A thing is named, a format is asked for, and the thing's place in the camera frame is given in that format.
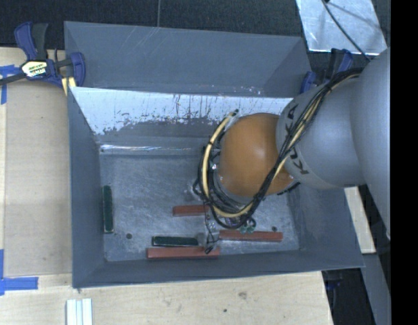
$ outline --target wire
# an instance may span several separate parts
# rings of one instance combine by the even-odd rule
[[[325,9],[327,10],[328,14],[330,15],[330,17],[332,18],[332,20],[334,21],[334,23],[336,23],[336,25],[338,26],[338,29],[344,34],[344,36],[347,37],[347,39],[350,41],[350,43],[359,51],[359,53],[362,54],[362,56],[368,61],[370,62],[371,59],[365,54],[365,52],[358,46],[358,44],[349,36],[349,34],[344,30],[344,28],[341,26],[341,24],[338,22],[338,20],[335,18],[335,16],[332,14],[331,10],[329,9],[329,7],[327,6],[327,3],[325,0],[321,0],[323,6],[325,7]]]
[[[314,120],[316,113],[318,112],[319,108],[321,107],[324,98],[329,95],[336,87],[338,87],[342,82],[351,79],[353,77],[357,77],[360,74],[360,69],[351,69],[349,71],[340,72],[336,74],[332,80],[330,80],[326,85],[323,85],[318,92],[314,95],[314,97],[308,102],[305,109],[300,114],[298,120],[293,125],[290,133],[286,137],[283,145],[280,148],[280,152],[278,158],[275,162],[274,167],[266,176],[263,184],[261,185],[259,191],[254,195],[252,200],[239,209],[234,207],[228,206],[225,201],[217,196],[218,200],[221,200],[223,203],[218,203],[213,198],[213,193],[215,193],[215,187],[213,187],[213,179],[208,178],[209,174],[209,160],[210,160],[210,153],[214,143],[218,140],[218,137],[224,132],[225,126],[228,124],[230,119],[234,117],[237,113],[237,110],[230,113],[226,118],[222,120],[222,122],[218,125],[215,133],[212,135],[209,143],[203,150],[203,157],[200,162],[200,168],[198,170],[198,179],[197,181],[200,183],[201,188],[201,195],[205,203],[210,206],[211,212],[213,214],[214,219],[217,223],[219,223],[224,228],[230,229],[237,229],[243,224],[245,224],[248,219],[254,214],[255,210],[261,203],[261,201],[266,196],[266,192],[268,191],[270,184],[272,183],[273,179],[278,175],[280,170],[283,168],[285,161],[287,160],[290,152],[301,139],[302,135],[308,130],[309,126],[311,125],[312,121]],[[222,223],[220,217],[225,218],[237,218],[239,217],[239,222],[228,225]]]

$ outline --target clamp handle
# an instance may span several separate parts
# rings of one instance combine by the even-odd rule
[[[33,24],[33,22],[25,22],[14,30],[16,43],[24,51],[27,60],[44,60],[47,58],[45,50],[47,25],[47,23]]]

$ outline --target blue tape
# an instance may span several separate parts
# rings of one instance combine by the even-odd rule
[[[39,277],[4,278],[4,250],[0,249],[0,296],[10,290],[37,290]]]
[[[5,65],[0,66],[0,75],[5,78],[9,75],[20,74],[22,73],[21,69],[14,65]],[[7,85],[4,84],[1,88],[1,105],[4,105],[7,102]]]

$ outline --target yellow cable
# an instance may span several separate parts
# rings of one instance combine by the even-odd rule
[[[327,88],[328,89],[328,93],[327,95],[329,95],[330,93],[332,93],[332,91],[334,90],[334,88],[338,87],[342,82],[351,79],[352,77],[356,77],[357,74],[352,74],[348,77],[346,77],[345,79],[343,79],[342,81],[335,83],[332,87]],[[316,112],[320,102],[322,101],[323,97],[320,96],[318,97],[313,103],[312,105],[306,110],[306,112],[304,113],[304,117],[302,118],[302,120],[299,122],[298,128],[296,129],[295,134],[293,135],[289,145],[287,146],[287,150],[291,148],[291,146],[293,146],[297,139],[300,137],[300,135],[302,134],[302,132],[305,129],[306,123],[308,123],[308,119],[310,117],[314,116],[314,113]],[[208,162],[209,162],[209,157],[210,157],[210,151],[212,149],[213,143],[215,142],[215,140],[217,139],[218,135],[221,133],[221,131],[223,130],[223,128],[227,125],[228,121],[230,121],[230,119],[234,116],[234,113],[230,113],[221,123],[220,125],[217,127],[217,129],[215,130],[215,133],[212,135],[211,139],[210,139],[210,143],[207,144],[205,151],[204,151],[204,157],[203,157],[203,162],[202,162],[202,170],[201,170],[201,177],[202,177],[202,181],[203,181],[203,191],[204,194],[207,198],[211,198],[210,197],[210,191],[209,191],[209,186],[207,184],[207,166],[208,166]],[[276,168],[276,172],[273,179],[276,178],[276,176],[280,173],[281,169],[284,167],[284,164],[287,160],[289,156],[286,155],[281,162],[279,163],[278,167]],[[227,213],[224,212],[223,210],[221,210],[220,208],[218,208],[217,206],[215,206],[212,202],[212,207],[215,210],[215,212],[218,215],[221,215],[222,217],[226,217],[226,218],[235,218],[238,217],[242,214],[245,214],[246,212],[248,212],[251,207],[253,205],[253,202],[251,201],[249,204],[247,204],[243,209],[241,209],[239,212],[237,213]]]

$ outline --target black cable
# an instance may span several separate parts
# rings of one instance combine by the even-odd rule
[[[358,44],[355,41],[353,41],[353,39],[349,36],[349,34],[344,30],[344,28],[341,26],[341,24],[338,22],[338,20],[332,14],[331,10],[328,8],[325,0],[321,0],[321,1],[322,1],[323,6],[325,7],[325,9],[327,10],[328,14],[330,15],[330,17],[332,18],[332,20],[334,21],[334,23],[336,23],[336,25],[338,26],[338,28],[340,29],[340,31],[344,34],[344,36],[346,36],[347,39],[350,41],[350,43],[359,51],[359,53],[361,53],[362,56],[368,62],[370,62],[371,59],[365,54],[365,52],[358,46]]]
[[[265,180],[263,181],[262,186],[260,187],[259,191],[257,192],[257,194],[253,197],[253,199],[246,205],[249,206],[251,205],[251,208],[244,214],[240,216],[240,221],[238,223],[235,223],[234,225],[227,225],[225,223],[222,223],[222,221],[220,220],[220,218],[218,217],[215,209],[213,208],[213,200],[210,198],[207,198],[204,194],[203,194],[203,198],[205,200],[205,203],[207,203],[210,206],[211,212],[213,214],[213,218],[216,220],[216,222],[218,224],[220,224],[223,228],[228,228],[228,229],[238,229],[240,226],[242,226],[243,224],[245,224],[248,219],[251,218],[251,216],[254,214],[255,210],[257,209],[257,207],[259,206],[259,204],[261,203],[261,201],[264,199],[264,197],[266,196],[266,192],[268,191],[270,184],[272,183],[272,180],[274,179],[274,176],[276,174],[276,170],[279,166],[279,164],[284,160],[284,158],[286,158],[288,156],[288,154],[293,150],[293,148],[295,147],[295,145],[300,141],[301,137],[304,135],[304,133],[308,130],[309,126],[312,124],[312,121],[314,120],[318,110],[320,109],[323,100],[325,98],[326,95],[328,95],[330,92],[332,92],[333,88],[338,85],[339,83],[341,83],[342,81],[348,79],[348,78],[352,78],[352,77],[357,77],[361,72],[361,69],[357,69],[357,68],[353,68],[351,70],[348,71],[344,71],[344,72],[340,72],[338,74],[336,74],[326,85],[324,85],[315,95],[314,97],[308,102],[307,106],[305,107],[305,109],[302,111],[302,113],[300,114],[298,120],[296,121],[296,123],[293,125],[292,129],[290,130],[289,135],[286,137],[283,145],[281,146],[278,158],[276,160],[276,163],[274,165],[274,167],[272,168],[272,170],[269,172],[269,174],[266,176]],[[308,110],[311,108],[312,105],[315,105],[315,103],[318,101],[317,106],[314,110],[314,114],[310,117],[309,120],[304,120],[305,119],[305,115],[307,114]],[[294,136],[297,134],[297,131],[299,129],[303,128],[303,131],[300,133],[299,137],[296,139],[296,141],[289,147],[289,149],[287,149],[287,146],[291,143],[291,140],[294,138]],[[200,170],[202,170],[201,165],[203,163],[203,158],[201,159],[200,162]],[[213,175],[213,171],[209,171],[207,170],[208,175],[212,174]],[[213,187],[213,177],[207,177],[208,181],[211,182],[211,187],[209,187],[209,189],[214,189],[215,187]],[[197,181],[201,181],[201,178],[199,176],[199,172],[198,172],[198,179]],[[222,211],[225,211],[226,208],[223,205],[219,205],[218,203],[216,204],[218,206],[218,208],[220,208]]]

